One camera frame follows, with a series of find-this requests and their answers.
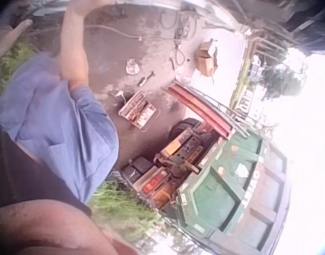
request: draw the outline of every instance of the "truck rear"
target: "truck rear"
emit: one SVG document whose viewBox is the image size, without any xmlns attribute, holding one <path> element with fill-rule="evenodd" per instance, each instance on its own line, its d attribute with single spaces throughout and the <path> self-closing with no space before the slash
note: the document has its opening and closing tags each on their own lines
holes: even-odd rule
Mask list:
<svg viewBox="0 0 325 255">
<path fill-rule="evenodd" d="M 272 254 L 289 207 L 286 157 L 191 89 L 175 84 L 169 92 L 204 121 L 181 121 L 153 162 L 138 157 L 122 175 L 203 248 Z"/>
</svg>

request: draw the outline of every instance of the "cardboard box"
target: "cardboard box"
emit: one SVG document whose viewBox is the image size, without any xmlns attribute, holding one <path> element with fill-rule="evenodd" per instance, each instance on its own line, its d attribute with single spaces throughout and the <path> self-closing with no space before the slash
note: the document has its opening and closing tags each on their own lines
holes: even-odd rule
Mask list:
<svg viewBox="0 0 325 255">
<path fill-rule="evenodd" d="M 215 70 L 218 68 L 216 62 L 217 48 L 212 42 L 205 42 L 195 51 L 196 68 L 201 75 L 206 77 L 213 76 Z"/>
</svg>

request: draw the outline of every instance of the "blue shirt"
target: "blue shirt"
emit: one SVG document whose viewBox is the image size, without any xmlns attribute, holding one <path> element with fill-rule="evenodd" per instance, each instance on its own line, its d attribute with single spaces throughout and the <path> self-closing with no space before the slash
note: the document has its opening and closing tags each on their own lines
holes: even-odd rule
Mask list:
<svg viewBox="0 0 325 255">
<path fill-rule="evenodd" d="M 102 105 L 88 87 L 70 93 L 68 81 L 60 79 L 58 61 L 47 54 L 15 72 L 0 96 L 0 125 L 83 203 L 118 157 L 116 129 Z"/>
</svg>

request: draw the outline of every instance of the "grass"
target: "grass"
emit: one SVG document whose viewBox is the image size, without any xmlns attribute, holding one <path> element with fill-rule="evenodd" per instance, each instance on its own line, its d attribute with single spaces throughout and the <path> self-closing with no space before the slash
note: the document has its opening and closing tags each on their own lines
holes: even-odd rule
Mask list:
<svg viewBox="0 0 325 255">
<path fill-rule="evenodd" d="M 238 79 L 237 79 L 237 86 L 234 90 L 231 101 L 230 101 L 230 108 L 234 109 L 236 105 L 238 105 L 243 93 L 244 88 L 246 88 L 246 85 L 248 84 L 248 69 L 251 65 L 252 59 L 251 56 L 251 50 L 252 50 L 252 43 L 250 41 L 247 42 L 247 48 L 244 52 L 244 63 L 240 69 Z"/>
<path fill-rule="evenodd" d="M 127 241 L 140 240 L 159 219 L 157 213 L 141 205 L 128 191 L 115 182 L 103 184 L 89 204 L 100 227 L 110 228 Z"/>
<path fill-rule="evenodd" d="M 35 52 L 32 50 L 29 44 L 19 42 L 18 44 L 14 45 L 4 57 L 2 57 L 0 82 L 1 92 L 5 90 L 5 87 L 10 82 L 14 71 L 34 54 Z"/>
</svg>

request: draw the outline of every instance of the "concrete ground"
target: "concrete ground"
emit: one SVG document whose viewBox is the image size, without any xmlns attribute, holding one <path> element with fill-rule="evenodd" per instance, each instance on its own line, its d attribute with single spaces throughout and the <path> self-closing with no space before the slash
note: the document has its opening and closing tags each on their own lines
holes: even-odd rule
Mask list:
<svg viewBox="0 0 325 255">
<path fill-rule="evenodd" d="M 159 21 L 161 19 L 165 27 L 171 27 L 177 13 L 167 9 L 160 17 L 162 10 L 163 8 L 152 6 L 121 5 L 120 9 L 107 6 L 91 13 L 86 19 L 86 24 L 106 25 L 143 38 L 140 41 L 100 28 L 87 28 L 85 31 L 90 87 L 107 110 L 119 135 L 119 159 L 115 166 L 117 169 L 122 168 L 129 158 L 134 159 L 138 155 L 152 157 L 168 143 L 171 127 L 184 118 L 185 107 L 163 90 L 171 84 L 175 76 L 193 78 L 193 85 L 197 89 L 228 104 L 243 60 L 244 39 L 226 30 L 204 29 L 203 20 L 190 19 L 189 36 L 180 48 L 185 55 L 185 62 L 177 67 L 175 45 L 171 40 L 174 38 L 176 25 L 165 29 Z M 51 36 L 50 41 L 56 37 L 57 41 L 59 33 L 53 32 L 45 36 Z M 218 40 L 219 67 L 214 76 L 214 84 L 212 78 L 202 77 L 198 71 L 195 72 L 194 62 L 195 49 L 211 38 Z M 173 57 L 177 67 L 175 71 L 172 69 L 170 57 Z M 177 57 L 178 62 L 182 62 L 181 54 Z M 136 75 L 126 73 L 126 63 L 130 58 L 134 58 L 139 64 L 140 72 Z M 161 110 L 161 114 L 148 124 L 150 128 L 143 133 L 118 115 L 124 102 L 121 97 L 115 98 L 112 94 L 122 90 L 124 96 L 130 98 L 140 89 L 137 87 L 139 80 L 152 71 L 156 76 L 142 87 L 142 91 Z"/>
</svg>

